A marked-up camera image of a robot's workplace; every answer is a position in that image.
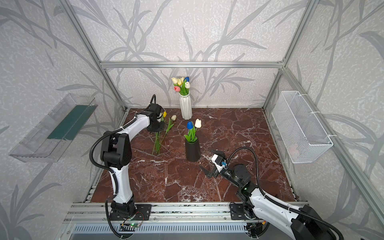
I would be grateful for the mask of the bright yellow tulip flower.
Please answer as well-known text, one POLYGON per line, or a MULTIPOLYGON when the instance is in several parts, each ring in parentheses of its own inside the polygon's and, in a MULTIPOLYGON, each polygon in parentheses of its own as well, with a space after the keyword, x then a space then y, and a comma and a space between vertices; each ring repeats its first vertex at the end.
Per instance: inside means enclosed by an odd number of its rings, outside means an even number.
MULTIPOLYGON (((166 116, 167 116, 167 112, 164 111, 163 115, 160 118, 160 123, 164 122, 166 116)), ((160 140, 160 138, 161 138, 161 132, 156 132, 155 133, 155 143, 154 143, 154 148, 153 148, 152 154, 154 152, 156 152, 157 155, 160 154, 160 148, 161 148, 161 140, 160 140)))

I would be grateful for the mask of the black cylindrical vase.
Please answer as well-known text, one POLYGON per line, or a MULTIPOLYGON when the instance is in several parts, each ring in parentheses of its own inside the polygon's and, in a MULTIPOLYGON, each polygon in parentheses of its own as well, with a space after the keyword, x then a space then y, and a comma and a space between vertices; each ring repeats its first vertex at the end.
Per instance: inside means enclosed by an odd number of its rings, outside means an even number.
POLYGON ((197 162, 201 157, 201 148, 199 139, 190 143, 185 140, 186 158, 189 162, 197 162))

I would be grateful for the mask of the white ribbed ceramic vase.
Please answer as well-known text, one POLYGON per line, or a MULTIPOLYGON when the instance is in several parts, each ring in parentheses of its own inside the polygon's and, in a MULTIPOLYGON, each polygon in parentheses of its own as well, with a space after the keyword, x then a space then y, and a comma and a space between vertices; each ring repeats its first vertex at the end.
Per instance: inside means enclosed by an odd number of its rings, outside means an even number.
POLYGON ((180 108, 184 120, 189 120, 192 118, 193 113, 190 94, 180 96, 180 108))

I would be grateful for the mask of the white tulip flower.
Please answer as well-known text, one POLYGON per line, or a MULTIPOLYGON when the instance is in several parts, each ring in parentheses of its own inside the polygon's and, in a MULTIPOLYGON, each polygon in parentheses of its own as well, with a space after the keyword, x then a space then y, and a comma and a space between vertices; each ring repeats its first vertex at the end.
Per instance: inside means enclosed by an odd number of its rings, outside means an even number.
POLYGON ((191 87, 190 82, 185 82, 185 95, 189 94, 190 87, 191 87))

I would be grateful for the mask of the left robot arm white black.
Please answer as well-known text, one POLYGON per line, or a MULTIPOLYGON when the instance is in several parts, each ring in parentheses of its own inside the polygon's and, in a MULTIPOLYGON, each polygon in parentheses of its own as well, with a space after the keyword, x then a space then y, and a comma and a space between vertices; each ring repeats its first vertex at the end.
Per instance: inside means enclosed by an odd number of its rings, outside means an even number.
POLYGON ((129 183, 129 163, 133 155, 131 140, 142 130, 150 133, 164 130, 165 123, 161 121, 164 113, 153 95, 144 110, 135 113, 133 119, 120 128, 105 132, 90 149, 90 162, 110 173, 114 191, 111 208, 123 218, 132 217, 138 211, 129 183))

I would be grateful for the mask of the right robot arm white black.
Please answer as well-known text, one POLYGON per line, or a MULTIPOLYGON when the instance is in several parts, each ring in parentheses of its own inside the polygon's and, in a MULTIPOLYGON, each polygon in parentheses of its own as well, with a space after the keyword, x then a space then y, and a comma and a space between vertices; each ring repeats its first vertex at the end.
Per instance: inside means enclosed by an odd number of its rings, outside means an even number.
POLYGON ((242 164, 230 167, 232 158, 241 150, 250 151, 255 162, 259 161, 255 151, 249 147, 240 147, 229 157, 222 151, 213 150, 211 161, 215 168, 203 171, 208 178, 220 175, 238 188, 236 195, 242 201, 248 219, 262 219, 293 240, 344 239, 340 230, 324 221, 310 206, 300 208, 268 194, 262 189, 260 178, 257 177, 253 183, 248 169, 242 164))

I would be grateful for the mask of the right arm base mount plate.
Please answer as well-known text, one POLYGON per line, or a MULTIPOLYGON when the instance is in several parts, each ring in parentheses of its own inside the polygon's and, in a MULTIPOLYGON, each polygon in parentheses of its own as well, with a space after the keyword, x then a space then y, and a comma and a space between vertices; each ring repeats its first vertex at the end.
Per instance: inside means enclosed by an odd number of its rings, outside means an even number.
POLYGON ((255 220, 256 216, 252 214, 249 209, 245 208, 243 204, 230 202, 230 215, 231 220, 255 220))

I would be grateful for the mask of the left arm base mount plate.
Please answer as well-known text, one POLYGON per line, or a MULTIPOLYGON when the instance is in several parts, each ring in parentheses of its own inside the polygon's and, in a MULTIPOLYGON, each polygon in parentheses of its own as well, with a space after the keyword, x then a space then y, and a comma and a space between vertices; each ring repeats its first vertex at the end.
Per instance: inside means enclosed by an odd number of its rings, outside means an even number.
POLYGON ((129 207, 129 210, 123 207, 121 210, 112 208, 110 213, 111 221, 134 220, 148 221, 152 210, 151 204, 138 204, 135 207, 129 207))

